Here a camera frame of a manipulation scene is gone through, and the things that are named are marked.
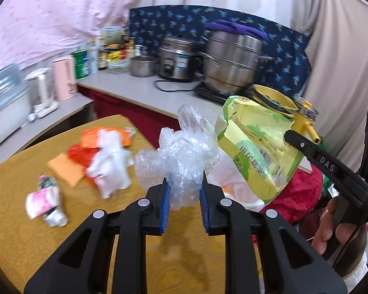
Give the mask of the right human hand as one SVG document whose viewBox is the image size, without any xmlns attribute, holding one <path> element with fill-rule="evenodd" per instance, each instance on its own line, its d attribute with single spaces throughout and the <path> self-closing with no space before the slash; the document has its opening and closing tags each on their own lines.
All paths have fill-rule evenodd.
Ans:
<svg viewBox="0 0 368 294">
<path fill-rule="evenodd" d="M 333 198 L 327 204 L 320 217 L 319 227 L 311 243 L 312 247 L 321 256 L 326 252 L 327 245 L 332 236 L 334 236 L 341 245 L 345 245 L 356 229 L 356 226 L 351 223 L 342 223 L 338 226 L 334 225 L 334 213 L 339 199 L 339 197 Z M 359 268 L 361 263 L 366 264 L 366 259 L 364 258 L 366 244 L 367 231 L 363 226 L 351 239 L 351 242 L 336 265 L 335 271 L 340 277 L 348 277 Z"/>
</svg>

